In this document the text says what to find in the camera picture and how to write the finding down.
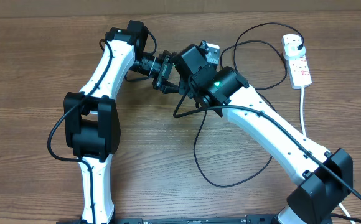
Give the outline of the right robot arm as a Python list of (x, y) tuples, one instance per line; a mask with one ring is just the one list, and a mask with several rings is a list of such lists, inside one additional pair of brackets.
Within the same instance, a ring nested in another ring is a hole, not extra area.
[(216, 69), (211, 53), (190, 45), (172, 60), (185, 94), (242, 128), (283, 167), (297, 188), (276, 223), (329, 223), (334, 209), (352, 193), (352, 158), (310, 140), (270, 108), (240, 73)]

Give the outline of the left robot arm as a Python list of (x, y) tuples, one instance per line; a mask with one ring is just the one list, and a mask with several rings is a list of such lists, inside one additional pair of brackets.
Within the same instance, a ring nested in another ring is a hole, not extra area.
[(169, 52), (155, 57), (145, 52), (151, 32), (143, 22), (129, 21), (126, 29), (111, 28), (100, 40), (102, 58), (88, 83), (63, 101), (65, 138), (73, 150), (83, 180), (84, 209), (80, 223), (114, 223), (111, 198), (111, 161), (117, 151), (121, 129), (116, 97), (126, 74), (134, 71), (152, 79), (163, 93), (177, 93), (169, 82)]

